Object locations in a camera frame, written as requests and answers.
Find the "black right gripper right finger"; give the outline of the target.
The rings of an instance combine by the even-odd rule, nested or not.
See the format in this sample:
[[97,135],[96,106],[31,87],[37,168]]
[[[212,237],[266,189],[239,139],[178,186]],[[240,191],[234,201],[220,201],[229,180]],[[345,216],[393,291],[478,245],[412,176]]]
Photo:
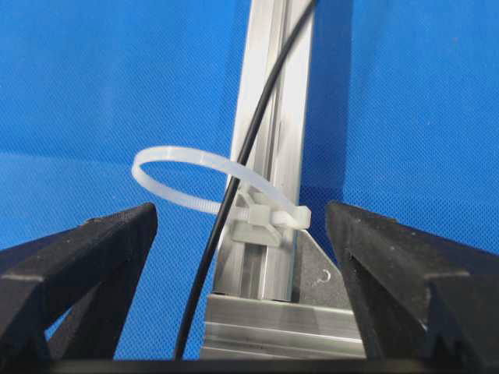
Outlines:
[[325,219],[369,358],[498,360],[496,255],[345,203]]

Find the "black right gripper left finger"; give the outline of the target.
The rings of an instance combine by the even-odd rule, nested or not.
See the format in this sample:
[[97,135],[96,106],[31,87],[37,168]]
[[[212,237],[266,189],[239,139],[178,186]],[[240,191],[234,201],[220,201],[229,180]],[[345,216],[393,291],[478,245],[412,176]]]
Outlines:
[[144,203],[1,251],[1,360],[111,359],[157,234]]

